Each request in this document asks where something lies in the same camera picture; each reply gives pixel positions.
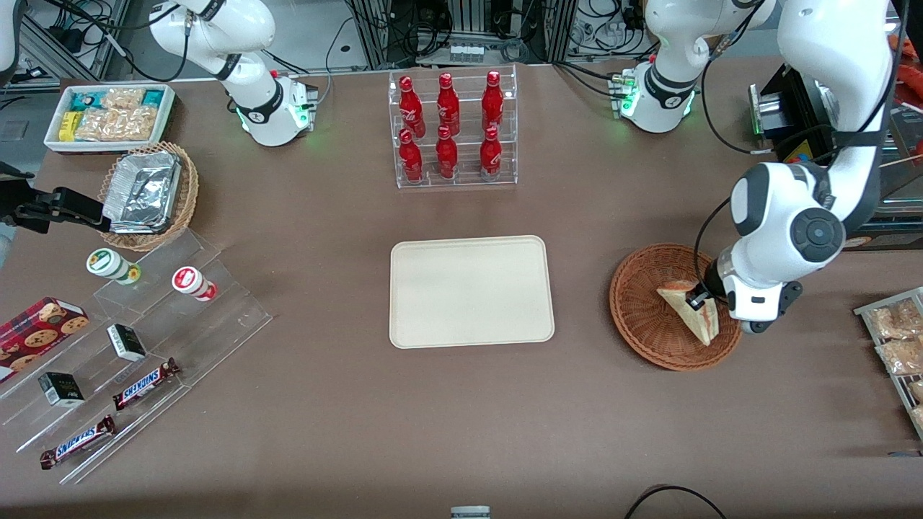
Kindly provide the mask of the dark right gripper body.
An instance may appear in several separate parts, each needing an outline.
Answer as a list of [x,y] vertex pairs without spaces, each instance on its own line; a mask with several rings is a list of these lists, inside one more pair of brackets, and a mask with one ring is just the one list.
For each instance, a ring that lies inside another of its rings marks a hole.
[[24,173],[6,162],[1,164],[1,217],[2,223],[11,227],[20,227],[36,232],[32,223],[26,223],[26,218],[17,215],[17,210],[23,205],[35,201],[35,190],[30,180],[35,177],[33,173]]

